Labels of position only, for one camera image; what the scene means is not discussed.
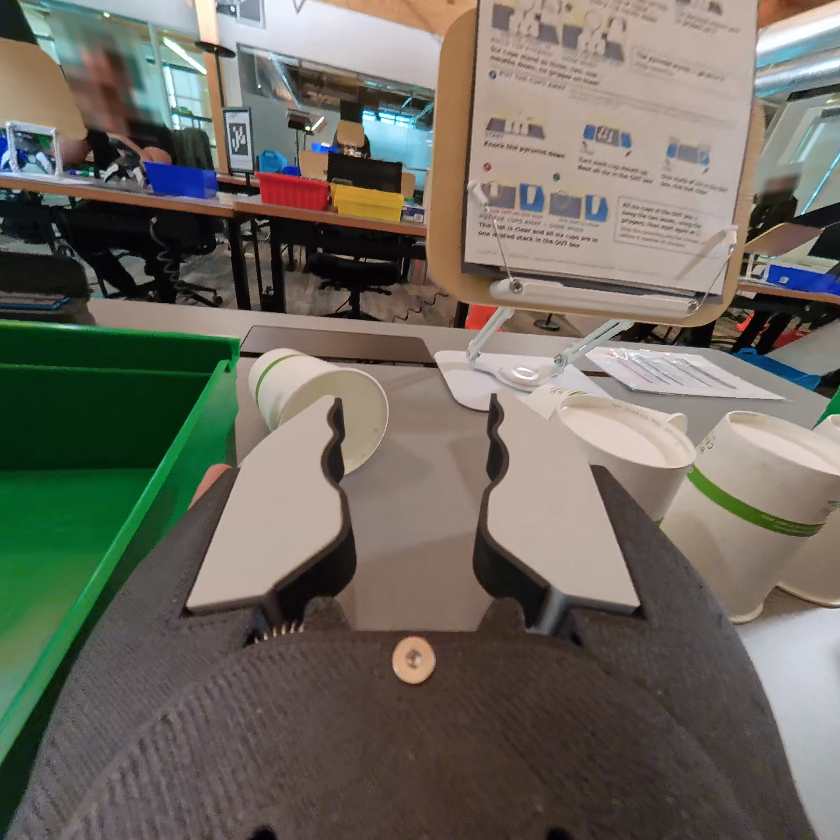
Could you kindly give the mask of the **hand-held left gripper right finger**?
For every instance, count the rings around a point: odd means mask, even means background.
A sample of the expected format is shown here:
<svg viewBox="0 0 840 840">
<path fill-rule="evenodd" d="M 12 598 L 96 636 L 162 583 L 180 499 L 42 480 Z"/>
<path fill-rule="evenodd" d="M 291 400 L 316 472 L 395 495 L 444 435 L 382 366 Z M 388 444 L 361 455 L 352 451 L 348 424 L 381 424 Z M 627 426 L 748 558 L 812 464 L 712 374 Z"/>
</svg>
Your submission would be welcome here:
<svg viewBox="0 0 840 840">
<path fill-rule="evenodd" d="M 572 432 L 512 396 L 491 396 L 488 485 L 473 570 L 525 627 L 553 635 L 575 607 L 632 615 L 641 606 L 592 468 Z"/>
</svg>

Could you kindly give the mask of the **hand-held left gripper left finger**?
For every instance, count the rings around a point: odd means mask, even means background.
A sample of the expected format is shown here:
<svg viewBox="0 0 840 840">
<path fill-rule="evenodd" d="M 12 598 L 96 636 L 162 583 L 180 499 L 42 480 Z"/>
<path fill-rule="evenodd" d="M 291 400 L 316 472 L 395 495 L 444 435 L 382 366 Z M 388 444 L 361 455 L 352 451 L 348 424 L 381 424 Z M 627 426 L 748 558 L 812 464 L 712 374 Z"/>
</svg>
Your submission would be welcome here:
<svg viewBox="0 0 840 840">
<path fill-rule="evenodd" d="M 342 401 L 323 396 L 243 460 L 186 598 L 190 614 L 258 607 L 275 626 L 300 626 L 310 602 L 349 585 L 344 431 Z"/>
</svg>

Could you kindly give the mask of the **white paper cup green band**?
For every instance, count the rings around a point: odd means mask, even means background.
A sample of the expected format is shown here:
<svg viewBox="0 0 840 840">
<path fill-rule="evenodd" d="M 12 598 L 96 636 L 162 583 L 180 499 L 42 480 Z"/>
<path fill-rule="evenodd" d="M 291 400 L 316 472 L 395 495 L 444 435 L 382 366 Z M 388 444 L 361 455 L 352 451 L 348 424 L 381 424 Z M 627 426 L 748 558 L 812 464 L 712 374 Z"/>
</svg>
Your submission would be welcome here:
<svg viewBox="0 0 840 840">
<path fill-rule="evenodd" d="M 732 411 L 701 441 L 660 527 L 729 619 L 747 623 L 838 500 L 837 442 L 774 416 Z"/>
<path fill-rule="evenodd" d="M 684 414 L 602 395 L 566 396 L 553 414 L 654 522 L 662 522 L 697 457 Z"/>
<path fill-rule="evenodd" d="M 820 606 L 839 603 L 838 415 L 814 430 L 797 428 L 787 448 L 796 456 L 778 480 L 778 516 L 796 535 L 775 585 Z"/>
<path fill-rule="evenodd" d="M 324 396 L 342 402 L 344 472 L 362 467 L 380 446 L 390 416 L 382 385 L 370 374 L 289 348 L 263 353 L 248 373 L 248 391 L 270 432 Z"/>
<path fill-rule="evenodd" d="M 570 399 L 577 396 L 591 396 L 592 394 L 573 390 L 559 385 L 541 385 L 535 391 L 526 396 L 523 404 L 533 410 L 542 419 L 549 421 L 551 417 Z"/>
</svg>

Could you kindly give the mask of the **grey desk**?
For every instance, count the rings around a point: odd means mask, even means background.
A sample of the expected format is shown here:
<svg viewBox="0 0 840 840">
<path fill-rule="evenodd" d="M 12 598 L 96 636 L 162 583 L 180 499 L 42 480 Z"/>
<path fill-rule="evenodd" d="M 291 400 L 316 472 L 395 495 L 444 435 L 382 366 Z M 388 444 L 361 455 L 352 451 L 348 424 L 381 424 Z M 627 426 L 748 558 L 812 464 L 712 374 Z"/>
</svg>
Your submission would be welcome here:
<svg viewBox="0 0 840 840">
<path fill-rule="evenodd" d="M 98 326 L 245 338 L 256 325 L 424 341 L 466 349 L 473 332 L 274 312 L 96 299 Z M 487 420 L 459 405 L 435 369 L 374 365 L 390 404 L 382 445 L 343 482 L 358 568 L 340 597 L 358 628 L 470 630 L 489 602 L 472 571 L 487 484 Z M 820 838 L 838 838 L 838 609 L 773 590 L 737 627 L 773 709 L 801 802 Z"/>
</svg>

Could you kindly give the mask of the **person's left hand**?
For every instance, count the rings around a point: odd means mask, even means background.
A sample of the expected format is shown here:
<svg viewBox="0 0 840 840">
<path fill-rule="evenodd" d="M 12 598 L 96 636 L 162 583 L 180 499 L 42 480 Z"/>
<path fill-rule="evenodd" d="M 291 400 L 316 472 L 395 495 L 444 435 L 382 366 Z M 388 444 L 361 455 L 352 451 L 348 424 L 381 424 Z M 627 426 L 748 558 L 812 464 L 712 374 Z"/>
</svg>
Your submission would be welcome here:
<svg viewBox="0 0 840 840">
<path fill-rule="evenodd" d="M 209 490 L 209 488 L 220 479 L 226 472 L 231 470 L 231 466 L 227 464 L 211 465 L 204 476 L 201 478 L 197 488 L 192 496 L 189 508 L 192 508 L 198 500 Z"/>
</svg>

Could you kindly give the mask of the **laminated paper sheet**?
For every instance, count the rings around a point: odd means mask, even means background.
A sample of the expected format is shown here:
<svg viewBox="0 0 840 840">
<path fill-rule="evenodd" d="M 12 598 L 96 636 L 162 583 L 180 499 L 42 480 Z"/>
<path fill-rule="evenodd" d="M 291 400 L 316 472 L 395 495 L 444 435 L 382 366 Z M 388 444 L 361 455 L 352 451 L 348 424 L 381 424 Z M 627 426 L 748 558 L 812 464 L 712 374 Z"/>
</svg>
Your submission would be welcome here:
<svg viewBox="0 0 840 840">
<path fill-rule="evenodd" d="M 661 396 L 703 396 L 782 402 L 759 387 L 695 353 L 629 350 L 604 346 L 586 358 L 633 392 Z"/>
</svg>

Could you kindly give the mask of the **black office chair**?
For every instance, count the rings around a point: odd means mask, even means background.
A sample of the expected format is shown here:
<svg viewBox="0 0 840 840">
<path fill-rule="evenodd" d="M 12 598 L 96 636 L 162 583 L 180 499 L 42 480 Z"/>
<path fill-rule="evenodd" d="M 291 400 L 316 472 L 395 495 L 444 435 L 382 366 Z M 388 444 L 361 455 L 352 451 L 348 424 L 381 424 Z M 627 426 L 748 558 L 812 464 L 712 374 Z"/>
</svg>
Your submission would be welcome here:
<svg viewBox="0 0 840 840">
<path fill-rule="evenodd" d="M 320 279 L 322 291 L 348 292 L 347 301 L 327 315 L 333 319 L 379 322 L 379 318 L 362 310 L 362 294 L 372 292 L 389 297 L 391 287 L 403 283 L 403 271 L 395 261 L 351 259 L 318 252 L 307 258 L 304 270 Z"/>
</svg>

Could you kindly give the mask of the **large blue plastic bin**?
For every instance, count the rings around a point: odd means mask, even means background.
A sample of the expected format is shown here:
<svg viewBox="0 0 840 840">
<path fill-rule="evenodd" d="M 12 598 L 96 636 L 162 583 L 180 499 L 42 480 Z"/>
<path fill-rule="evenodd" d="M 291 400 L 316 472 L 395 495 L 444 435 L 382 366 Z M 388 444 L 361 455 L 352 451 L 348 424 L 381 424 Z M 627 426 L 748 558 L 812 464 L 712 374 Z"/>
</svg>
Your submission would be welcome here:
<svg viewBox="0 0 840 840">
<path fill-rule="evenodd" d="M 741 361 L 771 373 L 794 385 L 798 385 L 810 392 L 813 392 L 823 379 L 819 374 L 804 373 L 788 364 L 777 361 L 768 354 L 761 355 L 754 348 L 744 348 L 733 355 Z"/>
</svg>

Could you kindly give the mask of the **wooden table black legs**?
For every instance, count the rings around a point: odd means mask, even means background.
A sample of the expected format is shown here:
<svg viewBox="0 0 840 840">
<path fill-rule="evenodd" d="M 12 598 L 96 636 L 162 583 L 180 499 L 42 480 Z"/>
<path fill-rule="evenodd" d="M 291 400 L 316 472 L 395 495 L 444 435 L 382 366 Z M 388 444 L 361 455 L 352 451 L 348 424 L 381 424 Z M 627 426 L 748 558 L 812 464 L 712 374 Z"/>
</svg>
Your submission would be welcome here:
<svg viewBox="0 0 840 840">
<path fill-rule="evenodd" d="M 737 294 L 745 296 L 748 293 L 762 294 L 774 298 L 821 303 L 828 306 L 839 306 L 839 296 L 827 291 L 792 290 L 762 282 L 741 280 L 738 282 Z"/>
<path fill-rule="evenodd" d="M 280 222 L 294 221 L 305 224 L 328 225 L 337 228 L 361 229 L 377 233 L 397 235 L 410 240 L 425 240 L 427 227 L 424 224 L 388 222 L 366 217 L 354 217 L 335 213 L 332 209 L 312 211 L 305 208 L 264 203 L 260 196 L 219 193 L 214 198 L 194 198 L 155 194 L 148 190 L 126 191 L 104 185 L 90 178 L 47 177 L 46 175 L 3 173 L 3 189 L 27 191 L 54 196 L 68 196 L 100 203 L 162 209 L 168 212 L 190 213 L 222 218 L 227 234 L 231 237 L 231 267 L 234 279 L 235 299 L 240 309 L 252 309 L 248 272 L 245 265 L 245 251 L 240 232 L 243 220 L 267 218 L 279 230 Z"/>
</svg>

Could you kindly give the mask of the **yellow plastic bin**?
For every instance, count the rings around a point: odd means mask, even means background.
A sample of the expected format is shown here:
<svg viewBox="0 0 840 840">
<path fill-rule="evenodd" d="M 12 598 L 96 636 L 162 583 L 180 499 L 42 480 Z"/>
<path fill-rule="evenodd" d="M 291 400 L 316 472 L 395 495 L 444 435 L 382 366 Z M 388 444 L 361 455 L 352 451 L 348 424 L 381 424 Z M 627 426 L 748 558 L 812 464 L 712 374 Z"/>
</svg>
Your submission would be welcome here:
<svg viewBox="0 0 840 840">
<path fill-rule="evenodd" d="M 338 215 L 389 223 L 402 220 L 405 199 L 399 192 L 339 183 L 332 183 L 330 190 L 332 205 Z"/>
</svg>

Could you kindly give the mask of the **red plastic bin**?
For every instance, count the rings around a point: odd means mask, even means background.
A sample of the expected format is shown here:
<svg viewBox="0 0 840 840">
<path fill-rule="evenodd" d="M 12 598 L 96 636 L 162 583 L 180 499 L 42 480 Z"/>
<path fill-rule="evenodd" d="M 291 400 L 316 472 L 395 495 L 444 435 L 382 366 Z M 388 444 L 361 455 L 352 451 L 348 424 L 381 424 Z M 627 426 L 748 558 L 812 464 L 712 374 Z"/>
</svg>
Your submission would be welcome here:
<svg viewBox="0 0 840 840">
<path fill-rule="evenodd" d="M 282 173 L 259 173 L 259 195 L 265 204 L 315 212 L 326 211 L 330 203 L 327 182 Z"/>
</svg>

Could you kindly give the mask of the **wooden document stand white base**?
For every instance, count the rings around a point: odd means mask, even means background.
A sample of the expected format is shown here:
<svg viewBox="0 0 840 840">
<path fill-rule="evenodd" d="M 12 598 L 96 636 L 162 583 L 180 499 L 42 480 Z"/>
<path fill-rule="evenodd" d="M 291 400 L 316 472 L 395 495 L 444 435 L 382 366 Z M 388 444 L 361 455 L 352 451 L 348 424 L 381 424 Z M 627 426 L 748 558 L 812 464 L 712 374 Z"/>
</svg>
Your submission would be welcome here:
<svg viewBox="0 0 840 840">
<path fill-rule="evenodd" d="M 747 149 L 738 187 L 736 224 L 724 265 L 722 290 L 713 295 L 667 292 L 569 276 L 469 267 L 463 260 L 466 199 L 486 198 L 466 181 L 475 81 L 476 15 L 462 14 L 440 51 L 434 116 L 434 155 L 427 181 L 427 259 L 432 279 L 458 302 L 497 308 L 465 351 L 435 353 L 438 369 L 462 406 L 486 411 L 491 394 L 530 392 L 599 344 L 634 324 L 694 327 L 732 301 L 746 244 L 753 181 L 763 139 L 763 115 L 753 95 Z"/>
</svg>

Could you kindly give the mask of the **black monitor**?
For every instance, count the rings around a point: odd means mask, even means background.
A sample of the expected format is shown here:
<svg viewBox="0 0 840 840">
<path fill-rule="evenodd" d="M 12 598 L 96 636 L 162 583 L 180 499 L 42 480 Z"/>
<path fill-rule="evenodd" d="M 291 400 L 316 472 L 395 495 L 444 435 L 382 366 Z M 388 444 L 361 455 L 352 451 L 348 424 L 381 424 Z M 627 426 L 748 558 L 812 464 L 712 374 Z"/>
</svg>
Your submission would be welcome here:
<svg viewBox="0 0 840 840">
<path fill-rule="evenodd" d="M 327 180 L 344 186 L 401 194 L 403 166 L 399 162 L 329 152 Z"/>
</svg>

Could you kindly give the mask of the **black white marker sign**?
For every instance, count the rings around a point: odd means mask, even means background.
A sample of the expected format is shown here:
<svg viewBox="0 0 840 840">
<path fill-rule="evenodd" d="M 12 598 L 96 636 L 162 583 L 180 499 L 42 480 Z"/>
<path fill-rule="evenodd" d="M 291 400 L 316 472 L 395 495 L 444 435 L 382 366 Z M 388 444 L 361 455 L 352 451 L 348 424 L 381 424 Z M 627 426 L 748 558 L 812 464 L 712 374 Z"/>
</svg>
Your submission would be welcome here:
<svg viewBox="0 0 840 840">
<path fill-rule="evenodd" d="M 232 174 L 256 172 L 253 120 L 250 108 L 223 108 L 227 166 Z"/>
</svg>

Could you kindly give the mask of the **printed instruction sheet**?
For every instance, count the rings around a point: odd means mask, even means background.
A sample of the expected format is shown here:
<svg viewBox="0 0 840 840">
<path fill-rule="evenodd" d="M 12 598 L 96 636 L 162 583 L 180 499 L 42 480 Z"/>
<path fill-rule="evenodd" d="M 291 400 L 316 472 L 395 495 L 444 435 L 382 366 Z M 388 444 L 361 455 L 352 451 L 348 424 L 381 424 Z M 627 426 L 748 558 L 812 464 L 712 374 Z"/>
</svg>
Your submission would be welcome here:
<svg viewBox="0 0 840 840">
<path fill-rule="evenodd" d="M 717 295 L 759 2 L 478 2 L 469 267 Z"/>
</svg>

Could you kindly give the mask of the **clear acrylic box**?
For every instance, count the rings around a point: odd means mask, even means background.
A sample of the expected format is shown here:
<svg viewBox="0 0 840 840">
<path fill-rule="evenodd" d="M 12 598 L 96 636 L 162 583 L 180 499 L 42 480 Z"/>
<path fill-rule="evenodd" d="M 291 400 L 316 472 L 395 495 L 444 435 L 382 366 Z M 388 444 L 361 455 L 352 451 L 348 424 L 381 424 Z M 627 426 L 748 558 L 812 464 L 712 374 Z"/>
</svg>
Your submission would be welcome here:
<svg viewBox="0 0 840 840">
<path fill-rule="evenodd" d="M 2 172 L 21 175 L 26 166 L 34 165 L 47 177 L 60 179 L 64 176 L 64 160 L 56 128 L 7 120 L 3 125 L 3 138 Z"/>
</svg>

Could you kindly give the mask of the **tan wooden board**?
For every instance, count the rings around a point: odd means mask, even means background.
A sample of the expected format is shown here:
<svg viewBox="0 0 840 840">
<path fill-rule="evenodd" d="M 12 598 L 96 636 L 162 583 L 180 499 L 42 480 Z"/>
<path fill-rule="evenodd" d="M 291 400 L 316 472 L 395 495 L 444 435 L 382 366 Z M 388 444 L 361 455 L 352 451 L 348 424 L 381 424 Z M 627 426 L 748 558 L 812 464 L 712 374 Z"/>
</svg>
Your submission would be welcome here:
<svg viewBox="0 0 840 840">
<path fill-rule="evenodd" d="M 38 45 L 1 38 L 1 124 L 32 123 L 62 139 L 88 133 L 60 66 Z"/>
</svg>

